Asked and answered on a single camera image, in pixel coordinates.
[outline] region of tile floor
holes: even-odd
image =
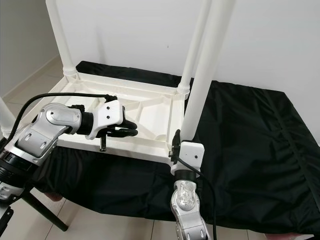
[[[45,74],[34,80],[7,102],[17,115],[23,104],[40,93],[47,93],[63,76],[62,64],[57,63]],[[59,218],[69,225],[66,232],[60,231],[48,220],[33,210],[23,200],[12,205],[14,215],[1,240],[176,240],[175,223],[143,218],[99,214],[62,199],[52,202],[43,193],[32,193]],[[219,240],[265,240],[265,236],[246,230],[217,228]]]

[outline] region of black fabric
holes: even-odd
[[[77,69],[171,87],[180,80],[90,62]],[[320,149],[283,92],[214,81],[197,135],[205,147],[201,171],[215,187],[218,225],[320,234]],[[173,183],[165,164],[57,147],[33,184],[99,213],[174,221]],[[201,180],[198,187],[201,214],[211,223],[211,192]]]

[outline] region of black cable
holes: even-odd
[[[22,119],[22,116],[24,115],[24,112],[29,107],[29,105],[34,102],[35,100],[42,99],[45,97],[66,97],[66,96],[74,96],[74,97],[88,97],[88,98],[105,98],[106,94],[90,94],[90,93],[75,93],[75,92],[57,92],[57,93],[45,93],[40,94],[37,96],[32,97],[30,100],[28,100],[23,107],[21,108],[18,116],[16,117],[16,120],[14,122],[14,125],[12,127],[12,131],[7,138],[6,142],[0,149],[0,153],[5,149],[5,146],[14,138],[16,131],[18,129],[19,123]]]
[[[193,166],[189,165],[185,161],[183,161],[180,157],[178,156],[173,156],[174,158],[177,159],[178,162],[186,166],[188,169],[192,170],[196,174],[198,174],[203,180],[206,181],[206,183],[209,185],[211,192],[212,192],[212,197],[213,197],[213,220],[212,220],[212,225],[213,225],[213,240],[217,240],[217,227],[216,227],[216,196],[215,196],[215,190],[214,186],[212,183],[208,180],[208,178],[199,170],[195,169]]]

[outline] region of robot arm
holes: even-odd
[[[101,138],[100,151],[105,151],[106,136],[123,138],[138,134],[137,125],[126,120],[125,108],[117,98],[108,96],[106,100],[94,112],[85,112],[82,105],[47,104],[0,152],[0,236],[5,229],[2,224],[13,214],[9,205],[23,194],[27,181],[57,146],[60,135],[77,133],[88,140]],[[171,173],[175,177],[171,209],[176,218],[177,236],[179,240],[210,240],[200,215],[197,174],[176,158],[199,170],[204,146],[194,142],[180,143],[179,136],[180,131],[177,131],[171,153],[174,162]]]
[[[205,148],[200,143],[183,141],[180,143],[178,130],[172,141],[170,153],[174,165],[174,193],[171,210],[176,219],[176,233],[182,240],[211,240],[206,222],[200,215],[200,200],[196,193],[199,175],[177,160],[179,158],[190,167],[200,170]]]
[[[94,112],[85,112],[83,105],[45,105],[36,119],[15,134],[0,152],[0,205],[19,199],[26,182],[57,146],[60,135],[77,133],[90,140],[97,137],[105,141],[106,135],[135,136],[136,129],[136,124],[126,120],[125,108],[116,97],[108,96]]]

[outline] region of screw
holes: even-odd
[[[100,152],[107,151],[107,137],[103,136],[100,138]]]

